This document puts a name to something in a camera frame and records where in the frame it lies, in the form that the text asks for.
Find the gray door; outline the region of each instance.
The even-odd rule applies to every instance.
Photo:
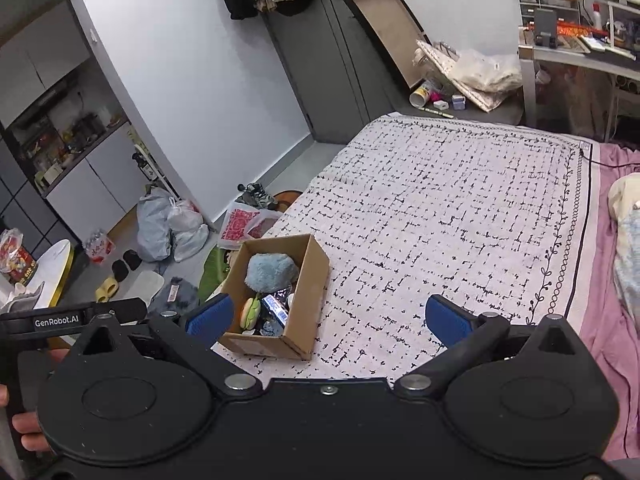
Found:
[[[392,111],[390,75],[344,0],[314,0],[297,16],[266,21],[316,140],[346,144]]]

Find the kitchen cabinet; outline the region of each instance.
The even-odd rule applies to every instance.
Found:
[[[110,231],[124,216],[124,210],[87,160],[73,168],[47,200],[80,240],[86,240],[96,229]]]
[[[24,46],[46,89],[89,59],[67,2],[31,22],[23,33]]]
[[[45,91],[26,51],[24,30],[0,47],[0,123],[5,128]]]
[[[131,124],[126,123],[118,128],[87,157],[95,173],[125,212],[134,208],[149,183],[131,158],[135,148],[127,137],[130,127]]]

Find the blue plush toy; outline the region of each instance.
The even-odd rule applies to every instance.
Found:
[[[251,290],[271,294],[287,288],[300,270],[286,254],[254,254],[249,260],[244,282]]]

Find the patterned blanket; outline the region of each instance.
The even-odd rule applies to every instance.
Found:
[[[563,314],[579,330],[599,192],[588,158],[598,150],[498,124],[374,121],[269,233],[311,232],[331,261],[313,359],[216,351],[265,382],[395,380],[442,350],[424,324],[431,294],[517,324]]]

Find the screw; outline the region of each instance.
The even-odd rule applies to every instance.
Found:
[[[431,379],[425,375],[410,374],[400,379],[400,385],[411,392],[420,392],[431,386]]]
[[[227,388],[239,392],[251,389],[255,383],[257,383],[256,378],[249,374],[233,374],[225,379]]]
[[[320,393],[327,396],[335,395],[336,393],[338,393],[338,387],[325,384],[322,388],[320,388]]]

